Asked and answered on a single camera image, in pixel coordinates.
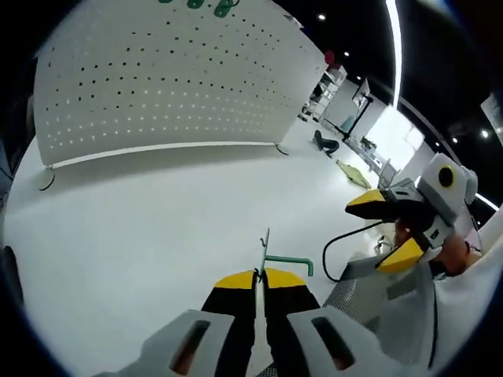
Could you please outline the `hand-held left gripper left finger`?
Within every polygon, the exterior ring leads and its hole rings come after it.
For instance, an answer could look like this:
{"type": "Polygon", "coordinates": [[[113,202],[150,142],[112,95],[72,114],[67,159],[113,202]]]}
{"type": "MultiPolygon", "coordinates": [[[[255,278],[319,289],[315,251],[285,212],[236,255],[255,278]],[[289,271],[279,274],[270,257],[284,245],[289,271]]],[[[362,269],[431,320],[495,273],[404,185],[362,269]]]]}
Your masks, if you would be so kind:
{"type": "Polygon", "coordinates": [[[255,270],[219,280],[190,309],[147,338],[114,376],[244,376],[255,341],[255,270]]]}

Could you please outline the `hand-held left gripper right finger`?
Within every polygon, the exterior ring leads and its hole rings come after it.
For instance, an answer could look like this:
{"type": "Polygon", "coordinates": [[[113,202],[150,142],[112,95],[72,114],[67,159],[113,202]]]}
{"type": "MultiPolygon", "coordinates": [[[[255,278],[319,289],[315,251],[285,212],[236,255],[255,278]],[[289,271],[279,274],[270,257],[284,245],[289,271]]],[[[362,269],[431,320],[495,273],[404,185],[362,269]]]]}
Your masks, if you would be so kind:
{"type": "Polygon", "coordinates": [[[321,307],[294,273],[263,272],[266,336],[279,376],[396,376],[376,336],[345,313],[321,307]]]}

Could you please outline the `person's right hand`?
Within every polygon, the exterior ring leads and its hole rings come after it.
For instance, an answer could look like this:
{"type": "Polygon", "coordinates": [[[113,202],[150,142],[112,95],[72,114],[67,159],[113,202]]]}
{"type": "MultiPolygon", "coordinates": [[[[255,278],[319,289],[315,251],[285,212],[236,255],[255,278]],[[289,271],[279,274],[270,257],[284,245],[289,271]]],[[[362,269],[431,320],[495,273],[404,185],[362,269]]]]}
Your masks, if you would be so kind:
{"type": "MultiPolygon", "coordinates": [[[[395,222],[395,246],[401,247],[410,238],[410,229],[403,220],[395,222]]],[[[456,232],[447,237],[439,254],[430,261],[433,274],[444,272],[447,276],[459,276],[480,260],[481,255],[456,232]]]]}

